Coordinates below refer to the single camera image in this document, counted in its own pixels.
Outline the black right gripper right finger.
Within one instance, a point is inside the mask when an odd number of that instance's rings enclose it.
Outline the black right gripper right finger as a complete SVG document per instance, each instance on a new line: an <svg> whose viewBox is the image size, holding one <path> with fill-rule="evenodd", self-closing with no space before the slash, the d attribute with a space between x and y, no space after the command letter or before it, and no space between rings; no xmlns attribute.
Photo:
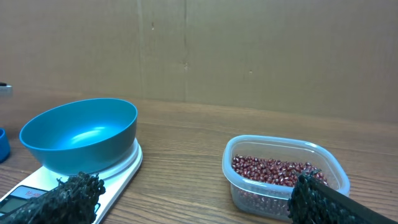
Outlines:
<svg viewBox="0 0 398 224"><path fill-rule="evenodd" d="M317 173L296 174L287 202L293 224L397 224L314 178Z"/></svg>

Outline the blue plastic measuring scoop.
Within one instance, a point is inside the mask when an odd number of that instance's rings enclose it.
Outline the blue plastic measuring scoop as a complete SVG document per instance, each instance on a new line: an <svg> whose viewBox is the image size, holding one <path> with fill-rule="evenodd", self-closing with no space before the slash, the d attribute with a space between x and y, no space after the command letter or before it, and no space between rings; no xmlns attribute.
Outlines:
<svg viewBox="0 0 398 224"><path fill-rule="evenodd" d="M0 162L3 163L7 160L11 152L9 140L5 129L0 129Z"/></svg>

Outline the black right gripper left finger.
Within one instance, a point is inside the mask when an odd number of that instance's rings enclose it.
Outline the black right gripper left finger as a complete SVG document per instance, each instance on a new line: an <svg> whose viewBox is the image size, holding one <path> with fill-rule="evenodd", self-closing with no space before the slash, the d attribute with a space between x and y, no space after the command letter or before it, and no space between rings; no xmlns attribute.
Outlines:
<svg viewBox="0 0 398 224"><path fill-rule="evenodd" d="M92 224L96 220L95 206L106 192L99 175L79 172L66 182L57 179L58 186L46 194L28 199L27 203L9 215L1 224Z"/></svg>

